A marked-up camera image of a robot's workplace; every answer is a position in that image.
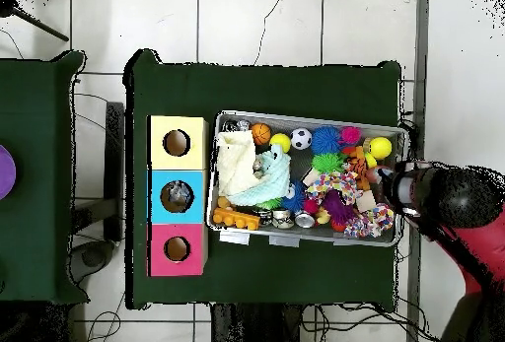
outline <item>pink box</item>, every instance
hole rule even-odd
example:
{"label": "pink box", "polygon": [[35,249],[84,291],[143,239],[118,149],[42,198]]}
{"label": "pink box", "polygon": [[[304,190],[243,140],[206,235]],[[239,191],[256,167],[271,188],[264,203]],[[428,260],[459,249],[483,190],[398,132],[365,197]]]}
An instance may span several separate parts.
{"label": "pink box", "polygon": [[[151,225],[151,277],[199,276],[207,260],[207,228],[196,225]],[[186,251],[180,251],[181,239]],[[184,254],[182,260],[171,260],[168,255]]]}

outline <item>blue spiky ball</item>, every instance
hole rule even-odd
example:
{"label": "blue spiky ball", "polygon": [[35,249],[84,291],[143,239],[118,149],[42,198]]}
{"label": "blue spiky ball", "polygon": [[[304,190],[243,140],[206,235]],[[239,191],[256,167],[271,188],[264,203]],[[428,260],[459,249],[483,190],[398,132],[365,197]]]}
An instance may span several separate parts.
{"label": "blue spiky ball", "polygon": [[312,152],[319,154],[335,154],[342,149],[338,144],[340,133],[336,127],[321,126],[312,132]]}

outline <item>white cloth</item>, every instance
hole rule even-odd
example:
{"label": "white cloth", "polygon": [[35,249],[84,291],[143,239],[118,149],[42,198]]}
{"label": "white cloth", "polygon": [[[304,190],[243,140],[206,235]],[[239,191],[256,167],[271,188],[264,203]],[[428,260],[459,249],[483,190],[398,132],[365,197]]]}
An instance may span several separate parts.
{"label": "white cloth", "polygon": [[256,152],[252,136],[250,130],[217,134],[220,196],[240,193],[261,182],[253,174]]}

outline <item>round hole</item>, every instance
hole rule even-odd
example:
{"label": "round hole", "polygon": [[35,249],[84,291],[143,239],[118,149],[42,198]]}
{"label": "round hole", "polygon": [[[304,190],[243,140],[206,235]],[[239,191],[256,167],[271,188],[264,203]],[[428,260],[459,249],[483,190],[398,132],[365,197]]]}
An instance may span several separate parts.
{"label": "round hole", "polygon": [[163,207],[170,213],[184,213],[191,207],[194,194],[184,181],[176,180],[165,184],[160,199]]}
{"label": "round hole", "polygon": [[171,261],[181,262],[189,257],[189,242],[183,237],[173,237],[165,242],[163,250]]}
{"label": "round hole", "polygon": [[163,138],[163,148],[174,157],[182,157],[187,154],[189,147],[189,135],[183,130],[171,130]]}

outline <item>green table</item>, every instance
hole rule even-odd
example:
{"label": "green table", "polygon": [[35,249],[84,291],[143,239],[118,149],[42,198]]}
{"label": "green table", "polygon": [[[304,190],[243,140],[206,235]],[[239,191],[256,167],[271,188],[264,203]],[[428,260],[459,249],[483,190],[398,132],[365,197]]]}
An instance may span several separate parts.
{"label": "green table", "polygon": [[394,246],[333,246],[301,240],[300,247],[292,248],[269,245],[261,236],[251,236],[247,246],[219,241],[217,233],[209,232],[203,276],[148,277],[146,116],[202,116],[211,130],[222,109],[396,126],[399,78],[395,62],[379,67],[305,68],[163,65],[148,49],[136,52],[123,78],[128,107],[126,172],[128,183],[134,182],[134,189],[127,185],[126,203],[128,306],[375,302],[392,310]]}

